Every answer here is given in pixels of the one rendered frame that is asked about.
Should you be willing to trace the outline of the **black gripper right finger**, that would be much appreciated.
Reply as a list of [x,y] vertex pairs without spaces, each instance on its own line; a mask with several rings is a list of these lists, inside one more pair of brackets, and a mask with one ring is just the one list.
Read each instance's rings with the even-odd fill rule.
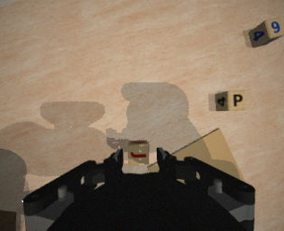
[[[253,186],[193,157],[178,160],[176,173],[176,157],[162,148],[157,148],[157,163],[159,172],[154,180],[175,184],[177,179],[185,180],[185,184],[210,195],[247,231],[254,231]],[[200,180],[196,177],[196,171]]]

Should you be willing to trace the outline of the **tan square mat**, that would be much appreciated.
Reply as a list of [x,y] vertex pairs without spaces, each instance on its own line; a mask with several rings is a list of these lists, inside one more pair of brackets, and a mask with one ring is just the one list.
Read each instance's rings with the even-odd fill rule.
[[[177,160],[184,160],[185,157],[190,156],[198,158],[210,166],[245,182],[220,128],[170,155],[175,156]],[[151,172],[159,172],[158,163],[148,166],[148,169]]]

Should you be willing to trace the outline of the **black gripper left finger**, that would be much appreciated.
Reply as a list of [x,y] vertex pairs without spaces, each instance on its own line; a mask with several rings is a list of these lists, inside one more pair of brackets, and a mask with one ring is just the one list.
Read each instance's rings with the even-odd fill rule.
[[[122,170],[123,149],[117,149],[103,161],[104,165],[88,160],[25,196],[26,231],[47,231],[66,207],[94,190],[99,183],[105,182],[106,186],[110,186],[129,182]],[[84,183],[81,184],[83,177]]]

